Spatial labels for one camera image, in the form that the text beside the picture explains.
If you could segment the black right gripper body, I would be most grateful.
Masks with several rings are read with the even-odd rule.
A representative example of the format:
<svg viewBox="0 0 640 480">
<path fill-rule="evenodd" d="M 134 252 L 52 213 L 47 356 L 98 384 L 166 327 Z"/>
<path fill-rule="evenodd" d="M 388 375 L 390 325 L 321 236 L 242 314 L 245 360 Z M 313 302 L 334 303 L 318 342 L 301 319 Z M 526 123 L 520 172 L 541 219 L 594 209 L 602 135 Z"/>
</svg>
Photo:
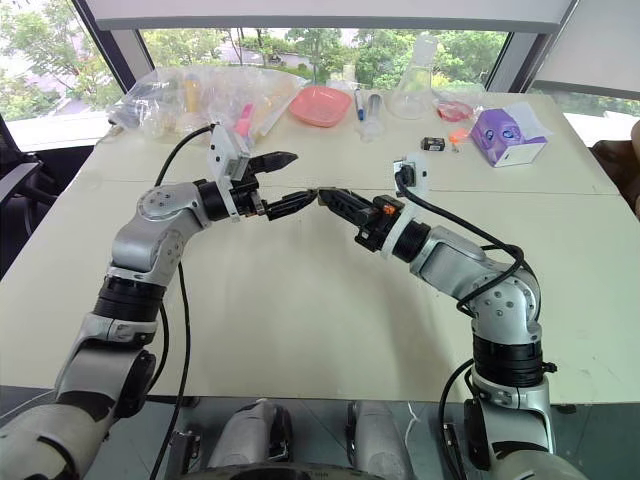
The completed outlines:
<svg viewBox="0 0 640 480">
<path fill-rule="evenodd" d="M 388 195 L 376 196 L 359 213 L 361 222 L 355 242 L 369 251 L 380 251 L 401 214 L 401 202 Z"/>
</svg>

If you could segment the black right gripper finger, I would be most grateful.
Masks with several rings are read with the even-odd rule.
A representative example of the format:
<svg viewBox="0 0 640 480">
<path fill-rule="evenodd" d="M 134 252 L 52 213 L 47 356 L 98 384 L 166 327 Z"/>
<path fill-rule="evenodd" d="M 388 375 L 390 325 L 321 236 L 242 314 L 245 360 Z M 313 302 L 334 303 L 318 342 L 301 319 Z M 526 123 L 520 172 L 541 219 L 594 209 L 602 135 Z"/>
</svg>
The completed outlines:
<svg viewBox="0 0 640 480">
<path fill-rule="evenodd" d="M 321 204 L 352 225 L 362 227 L 366 223 L 366 204 L 359 200 L 332 197 Z"/>
<path fill-rule="evenodd" d="M 372 207 L 369 200 L 350 190 L 336 187 L 320 188 L 318 202 L 336 214 L 355 214 Z"/>
</svg>

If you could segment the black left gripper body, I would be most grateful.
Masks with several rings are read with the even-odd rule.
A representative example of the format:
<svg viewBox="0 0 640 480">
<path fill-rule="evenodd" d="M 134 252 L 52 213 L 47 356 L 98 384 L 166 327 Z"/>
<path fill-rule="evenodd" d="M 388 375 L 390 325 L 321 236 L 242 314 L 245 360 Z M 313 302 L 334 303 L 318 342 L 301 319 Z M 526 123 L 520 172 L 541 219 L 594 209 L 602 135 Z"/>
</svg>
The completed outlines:
<svg viewBox="0 0 640 480">
<path fill-rule="evenodd" d="M 250 217 L 266 214 L 266 202 L 261 199 L 257 175 L 266 172 L 263 159 L 252 158 L 240 180 L 233 180 L 230 193 L 240 216 Z"/>
</svg>

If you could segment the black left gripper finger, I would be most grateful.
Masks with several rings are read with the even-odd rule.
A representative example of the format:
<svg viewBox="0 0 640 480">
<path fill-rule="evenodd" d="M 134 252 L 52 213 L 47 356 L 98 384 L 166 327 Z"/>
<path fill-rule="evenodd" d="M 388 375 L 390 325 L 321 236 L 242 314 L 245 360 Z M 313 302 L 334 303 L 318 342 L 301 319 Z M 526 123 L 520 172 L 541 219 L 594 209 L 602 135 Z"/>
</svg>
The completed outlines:
<svg viewBox="0 0 640 480">
<path fill-rule="evenodd" d="M 248 163 L 249 173 L 257 175 L 285 168 L 298 159 L 298 155 L 286 151 L 274 151 L 252 157 Z"/>
<path fill-rule="evenodd" d="M 266 203 L 265 214 L 269 221 L 274 221 L 292 215 L 311 203 L 317 198 L 315 189 L 297 191 L 283 196 L 279 201 Z"/>
</svg>

